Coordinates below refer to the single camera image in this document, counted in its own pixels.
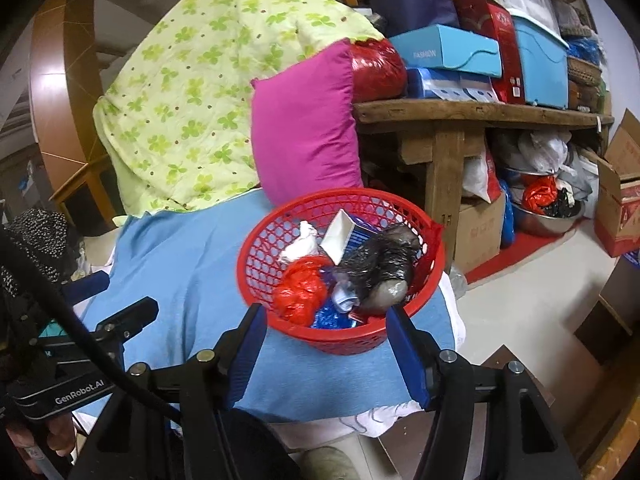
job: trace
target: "black and white patterned fabric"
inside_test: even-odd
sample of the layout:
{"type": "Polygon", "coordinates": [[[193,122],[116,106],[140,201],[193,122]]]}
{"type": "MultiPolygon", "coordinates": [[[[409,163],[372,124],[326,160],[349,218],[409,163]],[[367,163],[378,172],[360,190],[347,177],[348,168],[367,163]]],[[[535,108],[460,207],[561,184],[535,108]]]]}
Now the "black and white patterned fabric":
{"type": "MultiPolygon", "coordinates": [[[[52,283],[69,280],[77,267],[80,238],[65,216],[46,209],[28,209],[5,226],[7,234],[52,283]]],[[[15,278],[0,266],[4,293],[11,298],[22,290],[15,278]]]]}

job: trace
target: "metal screw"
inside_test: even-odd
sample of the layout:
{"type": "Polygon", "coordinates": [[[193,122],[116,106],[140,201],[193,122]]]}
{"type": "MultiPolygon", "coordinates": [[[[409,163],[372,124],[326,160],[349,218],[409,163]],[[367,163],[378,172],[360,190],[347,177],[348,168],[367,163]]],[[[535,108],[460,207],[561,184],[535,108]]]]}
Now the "metal screw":
{"type": "Polygon", "coordinates": [[[198,361],[200,361],[201,363],[208,363],[209,361],[211,361],[214,357],[216,356],[216,353],[213,350],[209,350],[204,349],[204,350],[200,350],[197,354],[196,354],[196,359],[198,361]]]}
{"type": "Polygon", "coordinates": [[[131,375],[142,375],[143,373],[146,372],[146,363],[135,363],[134,365],[131,365],[131,368],[129,368],[129,373],[131,375]]]}
{"type": "Polygon", "coordinates": [[[520,361],[510,361],[509,370],[514,374],[521,374],[524,371],[524,365],[520,361]]]}
{"type": "Polygon", "coordinates": [[[443,350],[440,352],[440,359],[442,359],[446,363],[452,363],[458,358],[458,354],[456,354],[453,350],[443,350]]]}

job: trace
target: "red plastic bag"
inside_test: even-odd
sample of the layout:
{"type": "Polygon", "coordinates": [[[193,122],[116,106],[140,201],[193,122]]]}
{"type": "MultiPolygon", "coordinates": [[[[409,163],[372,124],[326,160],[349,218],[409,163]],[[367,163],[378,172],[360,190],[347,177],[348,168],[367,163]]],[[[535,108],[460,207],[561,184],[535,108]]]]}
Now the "red plastic bag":
{"type": "Polygon", "coordinates": [[[384,40],[351,43],[353,102],[398,97],[406,86],[406,68],[391,42],[384,40]]]}
{"type": "Polygon", "coordinates": [[[524,190],[522,206],[524,209],[543,215],[545,212],[540,208],[552,204],[557,198],[558,188],[553,175],[542,176],[524,190]]]}
{"type": "Polygon", "coordinates": [[[304,256],[290,264],[273,291],[273,309],[282,319],[311,326],[327,297],[321,267],[333,265],[325,256],[304,256]]]}
{"type": "Polygon", "coordinates": [[[465,159],[462,176],[462,195],[479,196],[489,204],[500,198],[500,184],[495,176],[495,163],[491,152],[486,148],[481,155],[465,159]]]}

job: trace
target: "metal basin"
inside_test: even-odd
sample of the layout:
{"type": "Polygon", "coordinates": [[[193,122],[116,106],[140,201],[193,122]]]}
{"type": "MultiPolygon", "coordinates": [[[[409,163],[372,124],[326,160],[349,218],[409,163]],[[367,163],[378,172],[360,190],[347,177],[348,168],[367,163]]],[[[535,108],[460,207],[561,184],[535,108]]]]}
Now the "metal basin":
{"type": "Polygon", "coordinates": [[[557,237],[563,235],[576,220],[584,215],[584,202],[576,202],[577,212],[569,218],[554,218],[553,216],[539,215],[521,208],[518,204],[511,203],[513,207],[513,220],[516,228],[530,235],[541,237],[557,237]]]}
{"type": "Polygon", "coordinates": [[[527,187],[534,180],[539,179],[541,176],[549,176],[549,173],[542,173],[541,171],[516,170],[515,168],[509,168],[508,166],[496,165],[496,170],[498,176],[504,179],[509,186],[527,187]]]}

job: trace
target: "pillow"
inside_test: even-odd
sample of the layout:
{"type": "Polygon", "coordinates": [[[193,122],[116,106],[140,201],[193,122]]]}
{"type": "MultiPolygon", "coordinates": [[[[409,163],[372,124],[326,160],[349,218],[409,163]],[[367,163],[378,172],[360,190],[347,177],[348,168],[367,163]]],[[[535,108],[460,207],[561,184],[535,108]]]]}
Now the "pillow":
{"type": "Polygon", "coordinates": [[[274,205],[323,189],[362,187],[348,39],[251,83],[255,167],[274,205]]]}

